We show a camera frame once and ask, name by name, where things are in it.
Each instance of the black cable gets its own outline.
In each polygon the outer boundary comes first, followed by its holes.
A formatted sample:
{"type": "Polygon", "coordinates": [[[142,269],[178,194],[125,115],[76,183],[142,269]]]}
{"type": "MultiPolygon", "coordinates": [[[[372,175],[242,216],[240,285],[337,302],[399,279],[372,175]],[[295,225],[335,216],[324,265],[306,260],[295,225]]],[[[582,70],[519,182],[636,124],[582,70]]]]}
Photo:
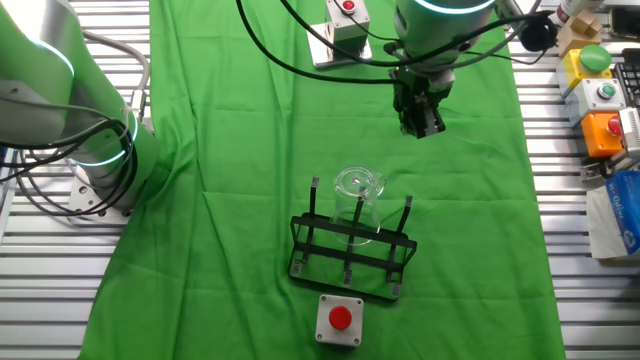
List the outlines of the black cable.
{"type": "MultiPolygon", "coordinates": [[[[47,165],[50,164],[54,161],[58,161],[63,159],[64,157],[70,155],[73,151],[77,150],[81,144],[83,144],[85,141],[87,141],[89,138],[91,138],[92,136],[98,134],[101,131],[104,131],[106,129],[111,129],[114,130],[116,133],[118,132],[117,130],[119,129],[119,126],[124,126],[119,120],[111,120],[109,119],[106,122],[101,122],[98,124],[98,126],[93,126],[90,128],[90,132],[87,134],[84,134],[83,136],[81,136],[81,138],[76,141],[75,144],[71,144],[72,147],[71,149],[73,149],[72,151],[69,151],[70,149],[62,152],[62,153],[58,153],[56,155],[52,155],[47,157],[45,160],[39,161],[36,160],[34,162],[30,162],[27,163],[28,167],[31,167],[32,169],[40,166],[40,165],[47,165]]],[[[18,149],[18,150],[25,150],[22,149],[24,145],[20,145],[18,147],[15,147],[14,149],[18,149]]],[[[37,149],[39,146],[38,145],[29,145],[30,147],[32,146],[33,148],[37,149]]],[[[47,145],[47,147],[44,147],[44,149],[52,149],[55,147],[52,147],[52,145],[47,145]]],[[[12,168],[12,169],[16,169],[16,168],[24,168],[25,164],[14,164],[14,163],[6,163],[6,162],[0,162],[0,167],[7,167],[7,168],[12,168]]],[[[0,183],[6,181],[5,179],[0,179],[0,183]]]]}
{"type": "MultiPolygon", "coordinates": [[[[495,58],[500,58],[500,59],[505,59],[505,60],[510,60],[513,62],[516,62],[518,64],[524,64],[524,65],[534,65],[536,63],[538,63],[540,60],[542,60],[542,58],[544,57],[544,55],[547,53],[547,50],[544,50],[535,60],[533,61],[522,61],[522,60],[518,60],[518,59],[514,59],[508,56],[504,56],[504,55],[498,55],[498,54],[493,54],[490,55],[491,57],[495,57],[495,58]]],[[[475,51],[467,51],[466,54],[469,55],[482,55],[482,53],[478,53],[475,51]]]]}
{"type": "MultiPolygon", "coordinates": [[[[122,161],[122,165],[129,164],[129,167],[127,167],[127,168],[123,167],[121,169],[121,172],[120,172],[120,174],[118,175],[118,177],[117,177],[117,179],[115,181],[115,185],[114,185],[113,190],[111,191],[111,193],[109,193],[109,195],[107,197],[105,197],[100,203],[98,203],[97,205],[93,206],[90,209],[81,210],[81,211],[71,210],[71,209],[68,209],[68,208],[56,203],[55,201],[53,201],[51,198],[49,198],[46,194],[44,194],[42,192],[42,190],[39,188],[39,186],[37,185],[37,183],[35,182],[35,180],[33,179],[33,177],[31,176],[31,174],[28,171],[25,174],[26,174],[27,178],[29,179],[29,182],[31,183],[31,186],[38,193],[38,195],[40,195],[42,198],[44,198],[49,204],[51,204],[54,207],[62,210],[63,212],[51,211],[51,210],[41,206],[28,193],[26,187],[24,186],[24,182],[22,181],[22,179],[20,177],[18,177],[18,185],[20,186],[20,189],[23,192],[23,194],[25,195],[25,197],[27,197],[27,199],[29,199],[29,201],[34,206],[36,206],[38,209],[40,209],[41,211],[45,212],[48,215],[51,215],[51,216],[85,216],[85,215],[100,214],[100,213],[106,211],[107,209],[113,207],[127,193],[127,191],[131,188],[131,185],[133,184],[133,181],[135,180],[135,177],[136,177],[136,174],[137,174],[137,168],[138,168],[137,151],[136,151],[135,146],[133,146],[133,143],[131,142],[131,134],[128,133],[127,135],[128,136],[126,136],[125,138],[129,139],[129,142],[128,143],[125,143],[125,142],[122,143],[123,149],[127,152],[126,157],[122,161]],[[122,185],[123,185],[123,182],[124,182],[125,178],[127,178],[127,182],[123,187],[122,185]]],[[[20,152],[20,153],[21,153],[21,159],[24,162],[25,161],[24,153],[23,152],[20,152]]]]}
{"type": "Polygon", "coordinates": [[[540,12],[536,12],[533,14],[527,14],[527,15],[521,15],[521,16],[514,16],[514,17],[510,17],[510,18],[504,18],[504,19],[500,19],[498,21],[494,21],[490,24],[487,24],[483,27],[481,27],[480,29],[477,29],[475,31],[472,31],[471,33],[459,37],[456,40],[451,41],[450,43],[443,45],[433,51],[430,51],[426,54],[422,54],[420,56],[414,57],[414,58],[410,58],[410,59],[406,59],[406,60],[400,60],[400,61],[378,61],[378,60],[366,60],[366,59],[361,59],[358,56],[354,56],[338,47],[336,47],[335,45],[333,45],[330,41],[328,41],[327,39],[325,39],[322,35],[318,34],[317,31],[315,31],[311,25],[309,25],[302,17],[300,17],[300,15],[291,7],[291,5],[289,4],[289,2],[287,0],[280,0],[280,2],[282,3],[282,5],[285,7],[285,9],[287,9],[287,11],[289,12],[289,14],[298,22],[298,24],[300,24],[303,28],[305,28],[305,30],[307,30],[309,33],[311,33],[311,35],[313,35],[315,38],[317,38],[318,40],[320,40],[320,42],[322,42],[323,44],[325,44],[327,47],[329,47],[330,49],[332,49],[333,51],[336,51],[338,53],[340,53],[341,55],[359,62],[361,64],[366,64],[366,65],[371,65],[371,66],[378,66],[378,67],[397,67],[397,66],[406,66],[406,65],[411,65],[411,64],[416,64],[422,61],[425,61],[427,59],[430,59],[434,56],[438,56],[441,53],[451,50],[453,48],[455,48],[456,46],[462,45],[463,43],[482,35],[483,33],[495,29],[499,26],[502,25],[507,25],[507,24],[511,24],[514,22],[520,22],[520,21],[524,21],[524,20],[531,20],[531,19],[535,19],[535,18],[540,18],[540,17],[548,17],[549,15],[553,14],[553,11],[540,11],[540,12]]]}
{"type": "Polygon", "coordinates": [[[71,153],[73,153],[74,151],[76,151],[80,146],[82,146],[82,144],[87,141],[90,137],[94,136],[95,134],[99,133],[100,131],[103,131],[105,129],[114,129],[116,130],[117,133],[117,129],[118,126],[123,126],[121,122],[117,121],[117,120],[110,120],[108,122],[105,123],[100,123],[100,126],[98,127],[94,127],[92,128],[91,132],[84,135],[83,138],[81,139],[81,141],[78,141],[77,143],[73,144],[71,147],[69,147],[67,150],[57,154],[57,155],[53,155],[48,157],[47,159],[45,159],[44,161],[35,161],[35,162],[31,162],[28,164],[14,164],[14,163],[5,163],[5,162],[0,162],[0,167],[9,167],[9,168],[24,168],[23,170],[20,171],[16,171],[15,173],[4,177],[2,179],[0,179],[0,183],[3,183],[7,180],[11,180],[15,177],[18,177],[28,171],[31,171],[33,169],[35,169],[36,167],[40,166],[40,165],[46,165],[46,164],[50,164],[54,161],[58,161],[61,160],[63,158],[65,158],[66,156],[71,155],[71,153]]]}
{"type": "MultiPolygon", "coordinates": [[[[56,151],[53,152],[53,154],[49,155],[49,156],[53,156],[53,155],[58,155],[60,153],[60,149],[56,149],[56,151]]],[[[29,149],[29,155],[31,155],[32,158],[38,160],[38,161],[43,161],[46,158],[41,158],[40,156],[38,156],[36,154],[35,151],[33,151],[33,149],[29,149]]]]}
{"type": "Polygon", "coordinates": [[[280,59],[278,59],[277,57],[275,57],[272,53],[269,52],[269,50],[267,50],[267,48],[260,42],[260,40],[258,39],[258,37],[256,36],[255,32],[253,31],[253,29],[251,28],[251,25],[249,24],[249,20],[247,20],[247,14],[244,11],[244,7],[242,6],[242,1],[241,0],[236,0],[236,4],[238,6],[238,12],[240,13],[240,18],[242,19],[242,23],[244,24],[245,29],[247,30],[247,32],[249,33],[249,36],[251,37],[251,40],[253,40],[253,43],[258,47],[258,49],[260,49],[260,51],[269,58],[269,60],[273,61],[274,63],[278,64],[279,66],[295,73],[298,74],[300,76],[305,76],[311,79],[315,79],[315,80],[321,80],[321,81],[330,81],[330,82],[336,82],[336,83],[349,83],[349,84],[400,84],[402,86],[407,86],[407,84],[403,83],[402,81],[399,80],[393,80],[393,79],[353,79],[353,78],[341,78],[341,77],[331,77],[331,76],[324,76],[324,75],[318,75],[318,74],[313,74],[313,73],[309,73],[300,69],[297,69],[283,61],[281,61],[280,59]]]}
{"type": "Polygon", "coordinates": [[[338,1],[337,0],[333,0],[334,4],[336,4],[336,6],[338,7],[338,9],[340,9],[340,11],[342,12],[342,15],[348,17],[349,19],[351,19],[351,21],[353,21],[353,23],[359,27],[362,31],[364,31],[365,33],[369,34],[369,36],[374,37],[378,40],[383,40],[383,41],[400,41],[399,39],[394,39],[394,38],[386,38],[386,37],[382,37],[382,36],[377,36],[372,34],[369,30],[365,29],[364,26],[360,25],[359,22],[356,21],[356,19],[353,18],[353,16],[351,16],[351,14],[347,13],[346,11],[344,11],[344,9],[342,8],[342,6],[338,5],[338,1]]]}
{"type": "Polygon", "coordinates": [[[40,107],[40,108],[44,108],[44,109],[51,109],[51,110],[84,111],[84,112],[93,114],[95,116],[98,116],[98,117],[104,119],[104,120],[100,121],[99,123],[93,125],[92,127],[88,128],[88,129],[86,129],[86,130],[84,130],[84,131],[82,131],[82,132],[80,132],[78,134],[75,134],[73,136],[64,138],[62,140],[57,140],[57,141],[51,142],[49,144],[23,145],[23,144],[12,144],[12,143],[0,142],[0,146],[9,147],[9,148],[12,148],[12,149],[48,150],[48,149],[56,149],[56,148],[69,146],[69,145],[72,145],[72,144],[75,144],[76,142],[78,142],[79,139],[81,139],[84,135],[90,133],[94,129],[104,126],[104,124],[106,124],[109,121],[115,120],[115,119],[112,119],[109,116],[103,114],[102,112],[100,112],[98,110],[95,110],[95,109],[92,109],[92,108],[88,108],[88,107],[83,107],[83,106],[39,103],[39,102],[33,102],[33,101],[25,101],[25,100],[13,99],[13,98],[9,98],[9,97],[4,97],[2,95],[0,95],[0,101],[8,101],[8,102],[16,103],[16,104],[27,105],[27,106],[35,106],[35,107],[40,107]]]}

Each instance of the white box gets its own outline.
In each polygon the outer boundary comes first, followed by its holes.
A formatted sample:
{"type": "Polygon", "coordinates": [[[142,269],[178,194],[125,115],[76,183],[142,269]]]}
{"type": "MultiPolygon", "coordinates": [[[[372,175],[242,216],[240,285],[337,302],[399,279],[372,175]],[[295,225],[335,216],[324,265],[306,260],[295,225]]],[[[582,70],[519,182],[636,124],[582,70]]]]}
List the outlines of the white box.
{"type": "Polygon", "coordinates": [[[564,116],[575,127],[591,111],[618,111],[625,107],[626,100],[617,79],[584,79],[565,99],[564,116]],[[611,99],[603,99],[598,95],[598,89],[603,85],[611,85],[616,89],[611,99]]]}
{"type": "Polygon", "coordinates": [[[369,30],[369,24],[371,23],[371,20],[369,19],[369,12],[367,11],[367,7],[364,5],[363,0],[350,0],[355,4],[353,13],[350,14],[353,20],[342,13],[342,10],[336,6],[334,0],[326,1],[326,35],[329,41],[336,43],[348,39],[367,36],[367,33],[353,21],[355,20],[356,22],[358,22],[358,24],[360,24],[360,26],[369,30]]]}
{"type": "Polygon", "coordinates": [[[321,295],[316,321],[316,340],[321,343],[358,347],[362,344],[364,301],[358,298],[321,295]],[[344,306],[351,312],[351,324],[344,330],[335,329],[329,314],[335,307],[344,306]]]}

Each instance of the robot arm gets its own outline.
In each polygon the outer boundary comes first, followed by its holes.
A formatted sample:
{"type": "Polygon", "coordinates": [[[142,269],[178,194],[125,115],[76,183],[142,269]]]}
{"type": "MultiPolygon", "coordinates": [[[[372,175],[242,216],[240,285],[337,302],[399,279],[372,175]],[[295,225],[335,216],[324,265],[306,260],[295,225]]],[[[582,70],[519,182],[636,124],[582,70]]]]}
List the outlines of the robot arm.
{"type": "MultiPolygon", "coordinates": [[[[71,5],[66,0],[0,0],[0,33],[0,142],[27,148],[54,143],[104,121],[98,112],[120,121],[140,161],[135,179],[114,206],[131,209],[155,164],[156,141],[93,61],[71,5]]],[[[100,132],[69,156],[103,199],[129,160],[119,137],[113,130],[100,132]]]]}
{"type": "MultiPolygon", "coordinates": [[[[486,25],[495,6],[494,0],[398,0],[395,28],[400,44],[385,50],[401,60],[429,53],[486,25]]],[[[498,6],[504,15],[522,15],[513,0],[500,0],[498,6]]],[[[448,65],[478,40],[389,72],[391,78],[408,85],[394,85],[393,106],[404,133],[422,138],[445,130],[438,104],[449,96],[455,81],[453,67],[448,65]]]]}

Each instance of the blue box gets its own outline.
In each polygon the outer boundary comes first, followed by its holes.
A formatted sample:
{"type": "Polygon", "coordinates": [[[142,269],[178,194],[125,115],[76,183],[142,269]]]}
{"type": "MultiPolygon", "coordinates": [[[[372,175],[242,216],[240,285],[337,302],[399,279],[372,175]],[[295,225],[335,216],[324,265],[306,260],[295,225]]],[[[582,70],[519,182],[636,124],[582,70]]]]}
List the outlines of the blue box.
{"type": "Polygon", "coordinates": [[[640,248],[640,172],[617,172],[605,184],[624,246],[634,255],[640,248]]]}

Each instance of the green button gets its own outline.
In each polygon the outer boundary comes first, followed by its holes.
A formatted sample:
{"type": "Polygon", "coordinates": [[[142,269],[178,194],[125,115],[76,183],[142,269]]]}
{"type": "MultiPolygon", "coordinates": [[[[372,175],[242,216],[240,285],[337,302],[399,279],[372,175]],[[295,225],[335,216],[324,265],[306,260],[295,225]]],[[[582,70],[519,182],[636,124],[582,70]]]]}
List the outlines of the green button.
{"type": "Polygon", "coordinates": [[[611,54],[598,45],[587,45],[580,51],[580,63],[589,72],[603,72],[611,65],[611,54]]]}
{"type": "Polygon", "coordinates": [[[602,91],[607,95],[614,95],[616,93],[616,89],[611,85],[603,86],[602,91]]]}

